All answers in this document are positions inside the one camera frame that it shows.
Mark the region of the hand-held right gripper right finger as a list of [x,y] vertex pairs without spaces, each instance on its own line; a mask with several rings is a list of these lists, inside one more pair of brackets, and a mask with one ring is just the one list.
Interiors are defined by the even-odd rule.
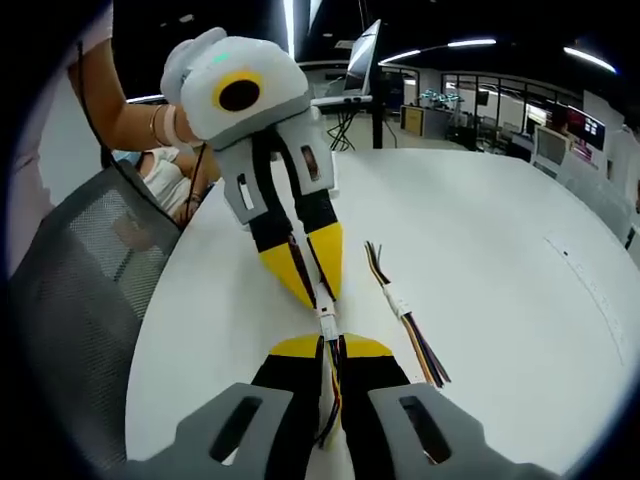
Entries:
[[391,350],[341,337],[342,427],[357,478],[552,479],[492,449],[482,424],[428,383],[412,383]]

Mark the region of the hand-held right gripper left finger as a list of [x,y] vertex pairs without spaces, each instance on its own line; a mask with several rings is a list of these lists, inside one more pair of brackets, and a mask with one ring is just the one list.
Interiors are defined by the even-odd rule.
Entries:
[[235,383],[178,423],[171,445],[122,467],[125,479],[302,479],[320,423],[324,339],[274,346]]

